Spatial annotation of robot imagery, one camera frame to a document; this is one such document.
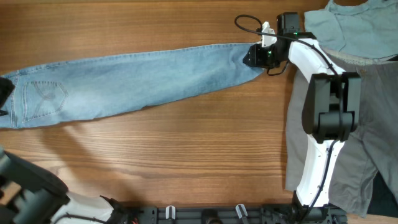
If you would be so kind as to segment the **light blue denim jeans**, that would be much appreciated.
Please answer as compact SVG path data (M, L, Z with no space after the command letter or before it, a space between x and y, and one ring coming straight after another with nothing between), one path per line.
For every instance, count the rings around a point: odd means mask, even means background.
M6 74L15 86L1 127L51 126L140 110L240 85L262 73L249 44L121 54L36 65Z

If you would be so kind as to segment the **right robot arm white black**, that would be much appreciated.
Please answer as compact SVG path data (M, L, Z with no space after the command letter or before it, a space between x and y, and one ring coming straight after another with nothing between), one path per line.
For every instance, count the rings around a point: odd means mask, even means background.
M297 216L302 220L329 203L328 189L338 154L358 126L361 78L333 63L310 32L262 37L243 62L266 70L281 62L294 64L308 81L301 122L307 135L307 155L301 181L295 190Z

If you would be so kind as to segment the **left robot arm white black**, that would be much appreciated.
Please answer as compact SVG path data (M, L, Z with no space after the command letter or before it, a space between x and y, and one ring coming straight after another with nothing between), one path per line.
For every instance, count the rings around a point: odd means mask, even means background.
M129 222L115 200L74 194L53 173L1 149L1 223Z

